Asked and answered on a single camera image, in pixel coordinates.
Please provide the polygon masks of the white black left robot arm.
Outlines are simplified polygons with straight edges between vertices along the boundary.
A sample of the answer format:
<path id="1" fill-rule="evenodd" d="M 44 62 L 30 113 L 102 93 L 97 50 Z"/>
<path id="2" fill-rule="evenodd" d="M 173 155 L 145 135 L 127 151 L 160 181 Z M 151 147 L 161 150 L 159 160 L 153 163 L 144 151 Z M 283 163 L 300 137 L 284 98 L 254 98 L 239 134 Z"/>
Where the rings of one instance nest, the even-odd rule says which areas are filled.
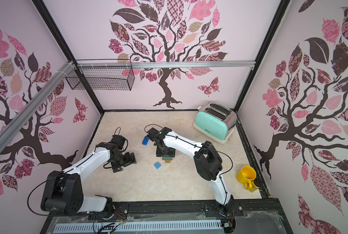
<path id="1" fill-rule="evenodd" d="M 96 213 L 110 218 L 115 213 L 113 199 L 83 193 L 83 183 L 100 166 L 110 163 L 114 173 L 136 164 L 134 153 L 123 153 L 111 142 L 101 142 L 95 151 L 63 171 L 53 171 L 47 177 L 41 201 L 41 210 L 54 215 L 73 216 Z"/>

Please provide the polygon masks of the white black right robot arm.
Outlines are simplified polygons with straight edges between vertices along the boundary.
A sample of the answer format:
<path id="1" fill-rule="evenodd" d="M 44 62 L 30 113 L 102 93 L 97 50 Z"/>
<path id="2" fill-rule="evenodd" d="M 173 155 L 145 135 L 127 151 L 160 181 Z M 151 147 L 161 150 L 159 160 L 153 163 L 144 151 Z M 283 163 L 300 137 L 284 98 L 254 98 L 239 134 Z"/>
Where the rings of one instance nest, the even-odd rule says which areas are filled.
<path id="1" fill-rule="evenodd" d="M 169 156 L 180 151 L 194 160 L 197 173 L 206 181 L 210 182 L 215 194 L 215 200 L 219 205 L 220 213 L 227 216 L 232 210 L 232 194 L 229 192 L 224 180 L 222 158 L 214 145 L 205 141 L 195 142 L 178 135 L 170 128 L 161 130 L 151 128 L 147 137 L 157 147 L 158 157 Z"/>

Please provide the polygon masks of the long blue lego brick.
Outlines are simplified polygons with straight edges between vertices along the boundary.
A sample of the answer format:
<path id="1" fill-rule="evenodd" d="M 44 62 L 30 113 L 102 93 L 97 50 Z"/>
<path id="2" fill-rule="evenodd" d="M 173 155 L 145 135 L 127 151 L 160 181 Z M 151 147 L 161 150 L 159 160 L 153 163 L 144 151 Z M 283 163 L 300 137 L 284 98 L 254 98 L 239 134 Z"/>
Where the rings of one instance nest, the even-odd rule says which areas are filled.
<path id="1" fill-rule="evenodd" d="M 145 136 L 143 141 L 142 141 L 142 145 L 147 145 L 148 142 L 149 142 L 149 138 L 147 136 Z"/>

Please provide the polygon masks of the small light blue lego brick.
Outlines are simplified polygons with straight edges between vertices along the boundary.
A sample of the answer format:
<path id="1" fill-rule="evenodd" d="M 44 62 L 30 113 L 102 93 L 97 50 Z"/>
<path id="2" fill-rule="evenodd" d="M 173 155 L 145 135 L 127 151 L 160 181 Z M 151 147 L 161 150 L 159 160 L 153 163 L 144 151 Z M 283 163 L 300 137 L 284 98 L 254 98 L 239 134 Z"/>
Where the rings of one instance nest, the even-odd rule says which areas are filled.
<path id="1" fill-rule="evenodd" d="M 159 162 L 156 162 L 156 163 L 154 164 L 154 167 L 155 167 L 156 169 L 159 169 L 159 168 L 161 167 L 161 164 L 160 164 Z"/>

